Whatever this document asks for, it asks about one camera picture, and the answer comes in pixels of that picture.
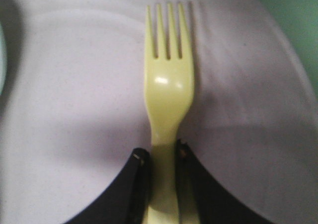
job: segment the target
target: yellow plastic fork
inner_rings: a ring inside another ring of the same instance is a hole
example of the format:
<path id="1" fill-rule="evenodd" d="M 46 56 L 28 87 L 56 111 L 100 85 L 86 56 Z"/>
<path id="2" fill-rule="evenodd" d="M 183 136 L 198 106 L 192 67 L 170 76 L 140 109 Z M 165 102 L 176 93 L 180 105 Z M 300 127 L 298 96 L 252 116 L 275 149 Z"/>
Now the yellow plastic fork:
<path id="1" fill-rule="evenodd" d="M 150 7 L 147 7 L 145 102 L 151 125 L 153 161 L 148 224 L 179 224 L 175 188 L 175 142 L 178 127 L 193 100 L 194 68 L 190 36 L 181 3 L 178 4 L 178 11 L 180 49 L 171 3 L 168 3 L 169 46 L 165 39 L 161 5 L 158 4 L 158 43 L 155 48 L 151 12 Z"/>

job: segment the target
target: fork head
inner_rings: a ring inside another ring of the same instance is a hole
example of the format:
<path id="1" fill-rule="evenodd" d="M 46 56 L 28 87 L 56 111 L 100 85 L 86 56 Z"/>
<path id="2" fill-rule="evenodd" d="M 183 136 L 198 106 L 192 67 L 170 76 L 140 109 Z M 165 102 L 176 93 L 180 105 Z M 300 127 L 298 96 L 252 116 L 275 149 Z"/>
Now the fork head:
<path id="1" fill-rule="evenodd" d="M 173 7 L 168 3 L 168 43 L 161 5 L 157 5 L 157 45 L 154 43 L 150 7 L 145 37 L 145 102 L 152 128 L 152 144 L 175 141 L 177 128 L 194 94 L 194 68 L 183 5 L 178 4 L 180 42 Z"/>

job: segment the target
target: fork tine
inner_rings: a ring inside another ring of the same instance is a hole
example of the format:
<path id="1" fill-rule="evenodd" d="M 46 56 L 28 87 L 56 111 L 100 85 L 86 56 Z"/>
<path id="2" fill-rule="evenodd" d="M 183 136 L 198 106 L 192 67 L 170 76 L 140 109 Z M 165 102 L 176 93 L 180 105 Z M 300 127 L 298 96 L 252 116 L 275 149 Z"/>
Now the fork tine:
<path id="1" fill-rule="evenodd" d="M 177 33 L 175 30 L 175 21 L 172 3 L 168 3 L 168 17 L 169 17 L 169 47 L 170 47 L 170 58 L 178 58 L 178 40 Z"/>
<path id="2" fill-rule="evenodd" d="M 167 58 L 165 45 L 165 32 L 162 21 L 161 4 L 157 4 L 157 36 L 158 36 L 158 58 Z"/>
<path id="3" fill-rule="evenodd" d="M 180 37 L 181 37 L 181 57 L 192 58 L 192 50 L 190 43 L 190 36 L 185 20 L 184 10 L 182 3 L 178 3 L 179 20 L 180 20 Z"/>
<path id="4" fill-rule="evenodd" d="M 147 6 L 146 14 L 146 35 L 145 35 L 145 58 L 153 59 L 155 57 L 155 46 L 153 36 L 153 25 L 151 20 L 150 6 Z"/>

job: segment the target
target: fork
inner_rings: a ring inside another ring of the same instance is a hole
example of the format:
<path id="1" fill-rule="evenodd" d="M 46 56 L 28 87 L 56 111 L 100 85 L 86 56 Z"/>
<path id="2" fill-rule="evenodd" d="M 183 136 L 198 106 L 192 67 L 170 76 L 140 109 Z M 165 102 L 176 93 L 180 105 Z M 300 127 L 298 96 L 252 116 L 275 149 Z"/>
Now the fork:
<path id="1" fill-rule="evenodd" d="M 157 46 L 154 43 L 150 6 L 147 7 L 145 36 L 144 94 L 151 125 L 152 189 L 148 224 L 178 224 L 175 186 L 175 142 L 178 127 L 194 95 L 194 67 L 189 31 L 183 5 L 178 4 L 180 48 L 173 7 L 168 7 L 168 45 L 157 4 Z"/>

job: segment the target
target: black object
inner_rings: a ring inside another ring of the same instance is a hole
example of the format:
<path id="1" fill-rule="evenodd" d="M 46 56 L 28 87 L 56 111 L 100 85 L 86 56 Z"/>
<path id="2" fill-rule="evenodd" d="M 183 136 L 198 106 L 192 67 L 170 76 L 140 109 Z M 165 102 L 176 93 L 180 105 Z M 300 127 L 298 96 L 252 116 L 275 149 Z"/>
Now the black object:
<path id="1" fill-rule="evenodd" d="M 149 177 L 149 153 L 134 149 L 110 186 L 65 224 L 140 224 L 145 212 Z"/>
<path id="2" fill-rule="evenodd" d="M 177 167 L 190 179 L 201 224 L 273 224 L 223 188 L 187 144 L 178 141 L 176 150 Z"/>

